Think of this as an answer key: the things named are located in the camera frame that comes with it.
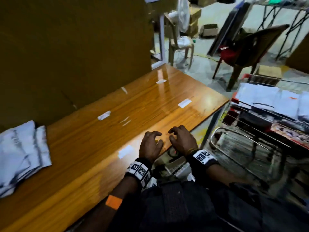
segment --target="glossy table surface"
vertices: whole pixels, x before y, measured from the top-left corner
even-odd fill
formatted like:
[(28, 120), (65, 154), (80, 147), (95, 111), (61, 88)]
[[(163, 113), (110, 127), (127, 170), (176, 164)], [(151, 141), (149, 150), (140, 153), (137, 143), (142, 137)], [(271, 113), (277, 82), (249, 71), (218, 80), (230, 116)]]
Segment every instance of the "glossy table surface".
[[(160, 79), (167, 81), (156, 84)], [(228, 102), (220, 93), (163, 65), (47, 127), (52, 166), (0, 199), (0, 231), (63, 231), (102, 200), (138, 156), (146, 131), (193, 130)], [(184, 108), (178, 104), (190, 99)], [(98, 116), (111, 111), (99, 121)], [(131, 145), (123, 158), (118, 151)]]

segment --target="plastic chair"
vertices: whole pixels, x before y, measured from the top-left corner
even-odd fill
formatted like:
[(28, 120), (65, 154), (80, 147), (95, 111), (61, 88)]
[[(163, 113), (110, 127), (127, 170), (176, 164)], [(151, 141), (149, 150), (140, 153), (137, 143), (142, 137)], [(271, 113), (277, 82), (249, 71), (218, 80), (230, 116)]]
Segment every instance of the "plastic chair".
[(257, 31), (235, 42), (232, 47), (233, 49), (227, 48), (222, 50), (220, 60), (212, 79), (214, 79), (222, 60), (226, 62), (226, 64), (232, 66), (234, 68), (233, 73), (226, 88), (226, 91), (230, 92), (235, 85), (241, 70), (244, 67), (252, 66), (251, 74), (253, 74), (261, 58), (278, 39), (281, 33), (289, 26), (290, 25), (285, 24)]
[(173, 37), (173, 38), (169, 38), (168, 62), (170, 62), (171, 66), (173, 66), (174, 55), (175, 55), (176, 50), (185, 49), (184, 58), (188, 58), (188, 52), (189, 52), (189, 49), (191, 49), (191, 58), (190, 58), (190, 64), (189, 64), (189, 69), (190, 69), (192, 65), (193, 53), (194, 53), (193, 40), (189, 36), (182, 36), (181, 38), (177, 39), (176, 25), (173, 24), (172, 20), (168, 17), (167, 13), (164, 13), (164, 16), (165, 16), (165, 19), (168, 25), (172, 28), (172, 37)]

